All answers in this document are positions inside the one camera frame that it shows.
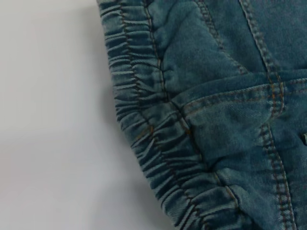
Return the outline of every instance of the denim fabric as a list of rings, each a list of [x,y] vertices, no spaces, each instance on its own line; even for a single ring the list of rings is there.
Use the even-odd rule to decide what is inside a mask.
[[[307,2],[98,4],[118,122],[173,225],[306,230]]]

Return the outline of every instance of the blue denim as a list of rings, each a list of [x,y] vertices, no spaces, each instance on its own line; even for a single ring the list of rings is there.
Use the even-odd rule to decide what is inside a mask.
[[[176,229],[306,230],[307,2],[98,4],[118,122]]]

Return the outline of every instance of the light blue denim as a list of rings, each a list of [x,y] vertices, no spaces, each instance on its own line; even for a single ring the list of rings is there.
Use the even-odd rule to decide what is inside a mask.
[[[307,1],[98,4],[118,122],[173,225],[307,230]]]

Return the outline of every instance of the white background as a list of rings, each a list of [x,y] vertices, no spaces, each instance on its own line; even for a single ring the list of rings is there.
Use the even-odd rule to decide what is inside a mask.
[[[0,1],[0,230],[171,230],[116,123],[95,0]]]

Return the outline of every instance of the denim jeans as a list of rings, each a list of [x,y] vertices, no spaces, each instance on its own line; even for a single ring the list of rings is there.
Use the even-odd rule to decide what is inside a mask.
[[[307,2],[98,4],[118,122],[173,225],[306,230]]]

